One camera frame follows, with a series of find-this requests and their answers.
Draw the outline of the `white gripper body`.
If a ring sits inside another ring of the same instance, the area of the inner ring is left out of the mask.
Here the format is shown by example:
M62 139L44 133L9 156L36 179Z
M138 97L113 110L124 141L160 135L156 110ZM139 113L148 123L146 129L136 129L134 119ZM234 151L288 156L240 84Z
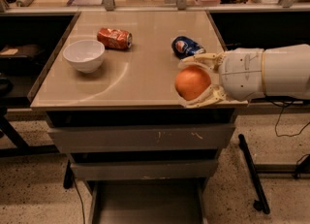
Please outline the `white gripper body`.
M263 54L262 48L237 48L224 54L218 72L221 85L230 98L246 101L264 96Z

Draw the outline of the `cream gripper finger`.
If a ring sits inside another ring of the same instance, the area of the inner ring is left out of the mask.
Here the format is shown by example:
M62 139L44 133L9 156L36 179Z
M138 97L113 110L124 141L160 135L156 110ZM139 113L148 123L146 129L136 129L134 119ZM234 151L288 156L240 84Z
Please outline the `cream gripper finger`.
M223 63L224 53L200 53L183 58L178 63L179 69L185 69L194 65L211 72L217 72L219 66Z
M220 85L211 84L199 97L194 100L187 101L179 98L179 104L186 109L195 109L205 106L214 105L223 101L230 101L229 95Z

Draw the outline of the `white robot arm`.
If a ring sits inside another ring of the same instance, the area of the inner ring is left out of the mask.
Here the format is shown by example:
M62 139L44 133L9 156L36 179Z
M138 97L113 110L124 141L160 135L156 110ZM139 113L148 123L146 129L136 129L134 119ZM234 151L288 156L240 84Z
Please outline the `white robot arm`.
M310 99L310 46L237 48L182 59L174 87L185 108L266 97Z

